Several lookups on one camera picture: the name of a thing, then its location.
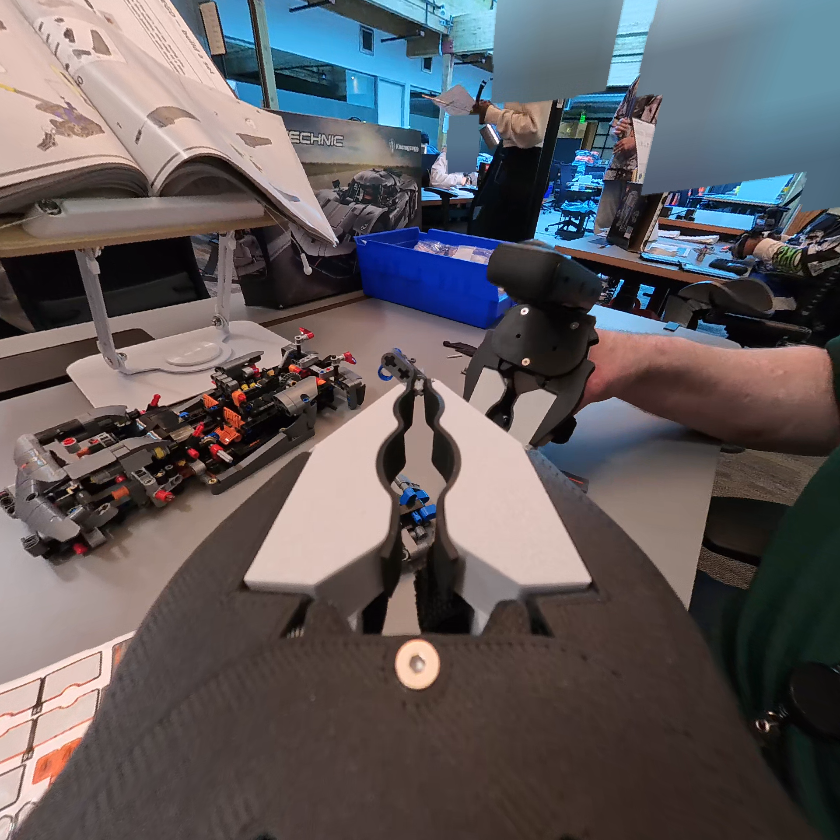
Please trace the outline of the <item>lego instruction booklet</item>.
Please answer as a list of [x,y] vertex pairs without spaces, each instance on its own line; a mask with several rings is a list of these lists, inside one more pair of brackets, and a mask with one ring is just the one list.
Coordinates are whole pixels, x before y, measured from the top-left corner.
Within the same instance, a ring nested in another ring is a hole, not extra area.
[[255,199],[335,245],[281,117],[172,2],[2,2],[2,215],[45,200]]

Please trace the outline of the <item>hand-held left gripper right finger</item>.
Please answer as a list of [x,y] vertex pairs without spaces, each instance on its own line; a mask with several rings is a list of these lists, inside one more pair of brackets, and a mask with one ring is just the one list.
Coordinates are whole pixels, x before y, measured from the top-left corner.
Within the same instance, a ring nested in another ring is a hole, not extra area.
[[446,480],[427,558],[427,632],[479,634],[500,602],[592,585],[531,450],[427,381],[433,463]]

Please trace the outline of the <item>blue plastic bin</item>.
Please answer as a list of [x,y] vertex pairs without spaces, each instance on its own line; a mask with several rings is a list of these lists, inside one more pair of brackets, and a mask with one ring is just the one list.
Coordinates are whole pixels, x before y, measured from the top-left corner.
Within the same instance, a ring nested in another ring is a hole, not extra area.
[[480,329],[491,328],[512,304],[489,282],[487,265],[428,251],[431,243],[491,252],[495,239],[417,227],[355,238],[362,289],[369,298],[431,313]]

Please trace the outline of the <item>clear plastic bags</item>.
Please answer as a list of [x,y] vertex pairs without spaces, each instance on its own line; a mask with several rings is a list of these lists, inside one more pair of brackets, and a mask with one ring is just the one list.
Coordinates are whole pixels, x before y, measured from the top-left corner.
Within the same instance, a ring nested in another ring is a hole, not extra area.
[[492,248],[483,248],[475,245],[453,245],[438,239],[421,239],[413,247],[415,251],[452,259],[487,265],[493,253]]

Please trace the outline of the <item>light grey axle blue connector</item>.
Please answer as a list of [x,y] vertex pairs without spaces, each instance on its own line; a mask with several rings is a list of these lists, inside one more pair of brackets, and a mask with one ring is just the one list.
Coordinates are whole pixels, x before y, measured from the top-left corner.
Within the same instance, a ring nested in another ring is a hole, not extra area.
[[399,349],[383,354],[377,375],[381,381],[391,385],[388,396],[398,397],[404,393],[412,396],[425,395],[427,376],[424,370]]

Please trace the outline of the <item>small lego gearbox assembly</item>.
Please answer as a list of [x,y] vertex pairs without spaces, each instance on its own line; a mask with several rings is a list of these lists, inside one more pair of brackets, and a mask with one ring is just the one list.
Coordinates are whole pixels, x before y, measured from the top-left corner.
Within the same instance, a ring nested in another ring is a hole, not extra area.
[[402,538],[402,566],[405,571],[417,571],[424,563],[436,531],[436,506],[416,482],[403,473],[392,483],[400,507]]

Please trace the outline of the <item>person's right hand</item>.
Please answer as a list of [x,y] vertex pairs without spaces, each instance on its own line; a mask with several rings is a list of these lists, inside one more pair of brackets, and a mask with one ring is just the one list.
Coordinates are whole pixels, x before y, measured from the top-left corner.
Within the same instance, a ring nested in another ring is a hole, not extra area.
[[598,341],[589,352],[594,365],[578,411],[591,404],[621,398],[632,383],[635,372],[636,336],[628,332],[597,329]]

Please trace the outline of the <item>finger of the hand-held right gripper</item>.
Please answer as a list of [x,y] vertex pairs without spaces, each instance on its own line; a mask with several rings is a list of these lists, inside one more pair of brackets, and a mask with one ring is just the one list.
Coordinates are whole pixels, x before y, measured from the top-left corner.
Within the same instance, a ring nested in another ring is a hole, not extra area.
[[465,372],[464,399],[492,421],[509,421],[511,382],[499,370],[470,363]]
[[560,420],[553,418],[557,401],[557,395],[541,388],[520,394],[511,409],[508,434],[531,448],[548,443],[560,425]]

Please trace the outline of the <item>lego sticker sheet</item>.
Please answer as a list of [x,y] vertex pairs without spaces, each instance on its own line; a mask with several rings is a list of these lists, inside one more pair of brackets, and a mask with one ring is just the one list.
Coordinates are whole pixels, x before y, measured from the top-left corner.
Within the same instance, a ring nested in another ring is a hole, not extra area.
[[1,687],[1,838],[67,765],[130,644],[128,633]]

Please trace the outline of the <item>black box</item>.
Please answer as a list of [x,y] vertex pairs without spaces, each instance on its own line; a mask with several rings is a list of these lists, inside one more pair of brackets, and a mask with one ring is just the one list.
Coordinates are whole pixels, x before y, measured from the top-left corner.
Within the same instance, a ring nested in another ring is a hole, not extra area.
[[[360,290],[356,236],[418,228],[422,187],[420,132],[280,116],[338,244],[327,246],[286,219],[237,235],[234,262],[245,304],[275,310]],[[310,276],[302,271],[302,251]]]

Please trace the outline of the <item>wooden office table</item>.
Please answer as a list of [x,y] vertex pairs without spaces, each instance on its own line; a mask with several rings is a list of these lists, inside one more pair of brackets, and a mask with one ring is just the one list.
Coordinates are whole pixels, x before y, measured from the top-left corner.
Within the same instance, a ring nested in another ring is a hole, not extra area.
[[580,261],[596,273],[617,277],[624,282],[612,304],[625,311],[632,308],[631,298],[638,294],[641,286],[652,287],[647,310],[657,316],[663,314],[670,295],[675,295],[681,288],[701,280],[698,273],[700,266],[707,267],[717,258],[728,257],[720,248],[711,248],[708,253],[698,254],[698,248],[689,244],[687,255],[678,259],[677,264],[644,259],[641,255],[607,243],[603,238],[583,237],[571,241],[559,242],[555,250]]

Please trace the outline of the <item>person's green shirt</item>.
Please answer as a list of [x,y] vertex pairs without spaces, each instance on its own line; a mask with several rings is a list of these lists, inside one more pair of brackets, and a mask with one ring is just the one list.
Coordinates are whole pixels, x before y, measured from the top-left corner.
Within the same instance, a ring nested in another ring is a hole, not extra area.
[[[838,402],[838,337],[818,349],[831,358]],[[791,725],[784,700],[794,668],[838,665],[838,534],[837,446],[784,515],[749,588],[717,607],[708,635],[748,729],[824,838],[838,838],[838,744]]]

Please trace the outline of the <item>white book stand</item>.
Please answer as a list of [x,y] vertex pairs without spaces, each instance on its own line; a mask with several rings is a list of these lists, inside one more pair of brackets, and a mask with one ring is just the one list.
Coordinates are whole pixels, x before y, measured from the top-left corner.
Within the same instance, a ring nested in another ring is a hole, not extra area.
[[[18,367],[33,362],[46,379],[46,364],[58,366],[93,406],[106,398],[137,406],[147,392],[173,403],[199,393],[215,365],[237,355],[278,352],[280,336],[246,320],[231,319],[231,288],[235,230],[272,224],[273,216],[260,201],[223,195],[167,198],[81,198],[45,200],[24,216],[2,221],[2,257],[32,256],[71,250],[96,332],[97,352],[72,360],[68,344],[2,358]],[[219,234],[221,277],[211,325],[162,339],[118,349],[112,334],[100,282],[100,253],[109,246],[150,242],[188,235]]]

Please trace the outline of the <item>person's right forearm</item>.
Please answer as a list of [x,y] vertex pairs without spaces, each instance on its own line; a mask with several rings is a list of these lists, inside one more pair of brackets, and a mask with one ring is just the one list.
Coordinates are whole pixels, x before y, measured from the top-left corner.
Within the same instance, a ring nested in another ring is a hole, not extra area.
[[825,350],[731,350],[630,335],[621,398],[720,441],[792,455],[838,446],[833,365]]

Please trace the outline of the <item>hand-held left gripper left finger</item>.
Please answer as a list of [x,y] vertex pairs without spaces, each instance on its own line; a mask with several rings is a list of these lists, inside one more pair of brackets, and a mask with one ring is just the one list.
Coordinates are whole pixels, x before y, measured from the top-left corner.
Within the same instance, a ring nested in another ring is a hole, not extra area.
[[355,629],[402,569],[392,483],[406,465],[414,385],[388,393],[319,442],[245,573],[250,590],[307,595]]

